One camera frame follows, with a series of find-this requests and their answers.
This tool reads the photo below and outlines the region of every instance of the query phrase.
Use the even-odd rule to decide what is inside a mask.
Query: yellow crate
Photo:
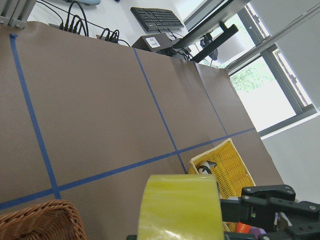
[[[218,146],[193,157],[189,161],[191,167],[188,174],[199,174],[197,166],[203,161],[217,164],[215,167],[211,167],[211,172],[215,175],[216,181],[219,184],[220,197],[222,199],[240,197],[243,187],[255,186],[255,182],[231,138],[228,138]],[[226,225],[228,227],[226,230],[231,232],[235,231],[236,223],[227,222]]]

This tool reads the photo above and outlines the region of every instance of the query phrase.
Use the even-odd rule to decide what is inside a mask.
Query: blue object
[[[67,3],[71,3],[71,0],[64,0]],[[98,5],[101,3],[101,0],[76,0],[79,3],[83,3],[85,5]]]

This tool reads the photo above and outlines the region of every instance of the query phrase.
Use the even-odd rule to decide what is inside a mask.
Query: white label
[[[160,47],[160,44],[158,43],[158,41],[157,41],[157,39],[155,37],[148,37],[145,40],[148,42],[150,47],[152,47],[153,49],[157,48],[157,47]]]

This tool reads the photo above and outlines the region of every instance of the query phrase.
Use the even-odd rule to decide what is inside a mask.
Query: white desk
[[[47,0],[47,2],[66,11],[68,11],[70,6],[70,3],[62,0]],[[82,4],[82,6],[88,21],[104,28],[109,28],[111,31],[118,29],[120,31],[120,39],[127,41],[130,45],[140,36],[158,33],[158,31],[146,32],[131,13],[131,7],[168,9],[173,11],[182,22],[173,0],[121,0],[119,3],[114,0],[102,0],[99,5],[86,6]],[[65,12],[52,6],[49,7],[59,13],[64,21],[66,20],[67,14]],[[82,18],[82,13],[76,4],[72,7],[71,13],[77,14]],[[51,23],[56,25],[60,25],[61,23],[60,18],[54,12],[39,3],[35,4],[28,21],[38,21],[45,24]],[[88,24],[88,27],[90,37],[96,38],[96,35],[101,35],[101,28],[91,24]],[[175,30],[174,32],[183,36],[188,33],[185,27],[180,30]]]

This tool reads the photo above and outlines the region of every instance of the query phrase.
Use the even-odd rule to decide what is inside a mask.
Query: black keyboard
[[[180,29],[184,27],[177,16],[170,10],[131,7],[131,12],[148,32],[164,29]]]

